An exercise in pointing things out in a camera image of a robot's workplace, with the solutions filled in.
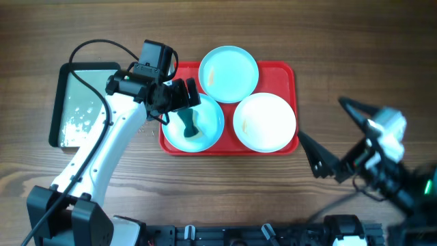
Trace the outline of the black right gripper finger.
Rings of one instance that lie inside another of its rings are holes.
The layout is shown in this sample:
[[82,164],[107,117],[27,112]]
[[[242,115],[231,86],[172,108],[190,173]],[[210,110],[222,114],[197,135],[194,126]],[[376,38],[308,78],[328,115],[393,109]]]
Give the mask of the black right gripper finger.
[[333,153],[303,131],[299,131],[297,135],[315,178],[326,178],[339,173],[340,160]]
[[340,97],[339,104],[363,132],[367,131],[368,120],[372,119],[380,110],[379,107],[367,105],[347,97]]

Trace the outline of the light blue plate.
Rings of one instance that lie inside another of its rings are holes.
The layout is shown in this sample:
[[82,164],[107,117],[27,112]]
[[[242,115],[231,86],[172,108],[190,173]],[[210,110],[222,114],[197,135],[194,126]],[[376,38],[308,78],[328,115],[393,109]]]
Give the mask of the light blue plate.
[[202,90],[220,103],[238,103],[250,96],[259,81],[259,68],[253,56],[238,46],[211,50],[198,70]]
[[219,104],[211,97],[200,94],[201,104],[191,107],[198,112],[197,125],[203,136],[192,141],[184,138],[184,124],[178,117],[177,112],[168,113],[168,125],[162,125],[165,139],[177,150],[183,152],[201,152],[211,148],[221,137],[225,118]]

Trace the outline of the light blue plate top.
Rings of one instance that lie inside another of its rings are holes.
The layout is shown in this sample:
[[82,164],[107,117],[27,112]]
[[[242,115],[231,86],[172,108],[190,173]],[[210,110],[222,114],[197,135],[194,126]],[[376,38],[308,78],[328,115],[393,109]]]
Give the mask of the light blue plate top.
[[259,68],[253,56],[238,46],[211,50],[198,70],[202,90],[220,103],[238,103],[250,96],[259,81]]

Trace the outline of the white plate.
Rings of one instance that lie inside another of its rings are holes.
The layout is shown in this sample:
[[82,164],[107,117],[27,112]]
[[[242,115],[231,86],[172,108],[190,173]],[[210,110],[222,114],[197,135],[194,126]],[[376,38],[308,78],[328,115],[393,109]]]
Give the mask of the white plate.
[[250,150],[271,153],[288,145],[296,133],[297,117],[281,97],[260,92],[242,100],[234,111],[236,137]]

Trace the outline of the yellow green sponge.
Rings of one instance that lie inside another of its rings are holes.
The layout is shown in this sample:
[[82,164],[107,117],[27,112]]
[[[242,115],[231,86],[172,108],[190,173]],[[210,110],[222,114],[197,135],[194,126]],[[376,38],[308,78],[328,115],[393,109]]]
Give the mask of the yellow green sponge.
[[199,139],[203,136],[201,129],[197,125],[198,112],[194,109],[183,109],[177,112],[178,117],[184,124],[184,138],[188,141]]

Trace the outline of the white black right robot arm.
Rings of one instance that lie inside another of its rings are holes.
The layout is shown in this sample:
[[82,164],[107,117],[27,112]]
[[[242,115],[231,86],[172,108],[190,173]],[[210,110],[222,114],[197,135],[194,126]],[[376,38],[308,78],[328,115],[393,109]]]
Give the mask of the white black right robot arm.
[[360,177],[364,186],[379,193],[374,200],[388,200],[405,214],[404,221],[388,227],[389,245],[436,244],[436,166],[408,171],[402,143],[407,122],[401,111],[366,105],[341,97],[339,103],[364,137],[342,158],[337,158],[303,131],[297,135],[315,178],[332,176],[338,183]]

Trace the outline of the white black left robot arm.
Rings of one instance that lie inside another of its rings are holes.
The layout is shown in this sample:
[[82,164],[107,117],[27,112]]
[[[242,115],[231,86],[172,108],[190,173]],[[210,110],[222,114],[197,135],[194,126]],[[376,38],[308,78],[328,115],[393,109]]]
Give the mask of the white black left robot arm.
[[169,114],[199,105],[193,78],[171,80],[123,70],[111,75],[101,116],[86,142],[49,188],[27,198],[27,245],[141,245],[146,224],[109,217],[102,209],[112,174],[133,135],[147,120],[169,123]]

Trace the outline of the red plastic tray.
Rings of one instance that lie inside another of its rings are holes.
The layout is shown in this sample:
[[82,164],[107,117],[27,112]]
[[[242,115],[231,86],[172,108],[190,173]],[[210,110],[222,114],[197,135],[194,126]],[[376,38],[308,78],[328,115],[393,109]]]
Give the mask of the red plastic tray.
[[290,141],[272,152],[257,152],[248,148],[238,138],[238,133],[234,127],[234,114],[238,111],[239,114],[246,112],[248,107],[240,103],[225,104],[219,103],[204,94],[203,90],[199,90],[201,99],[206,103],[207,108],[211,111],[205,111],[200,106],[195,110],[200,112],[202,116],[216,116],[222,113],[219,117],[219,123],[212,128],[199,124],[200,131],[204,137],[207,137],[208,144],[201,143],[199,139],[192,142],[187,142],[183,135],[177,133],[178,129],[184,129],[184,124],[177,118],[168,125],[160,126],[158,142],[161,148],[170,155],[175,156],[244,156],[244,155],[286,155],[290,154],[299,145],[297,137],[298,131],[298,107],[296,101],[296,88],[294,71],[284,61],[259,61],[259,81],[255,88],[252,98],[282,98],[284,103],[290,106],[290,112],[284,109],[280,110],[284,114],[283,119],[291,119],[289,123],[294,136]]

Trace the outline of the black tray with soapy water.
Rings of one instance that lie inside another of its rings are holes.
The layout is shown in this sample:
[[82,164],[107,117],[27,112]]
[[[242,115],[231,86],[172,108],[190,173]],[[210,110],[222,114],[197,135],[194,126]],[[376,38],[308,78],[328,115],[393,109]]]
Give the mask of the black tray with soapy water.
[[[121,67],[116,62],[81,62],[73,68],[80,78],[105,95],[107,79]],[[68,64],[59,70],[48,143],[55,148],[78,148],[95,123],[102,102],[70,72]]]

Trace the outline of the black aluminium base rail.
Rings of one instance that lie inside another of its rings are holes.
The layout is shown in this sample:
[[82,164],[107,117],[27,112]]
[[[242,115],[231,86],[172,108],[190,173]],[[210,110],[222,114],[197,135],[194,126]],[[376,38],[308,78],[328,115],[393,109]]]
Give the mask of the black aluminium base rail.
[[273,226],[196,227],[148,225],[146,246],[228,246],[228,245],[370,245],[384,246],[382,226],[368,223],[350,230],[329,228],[325,223]]

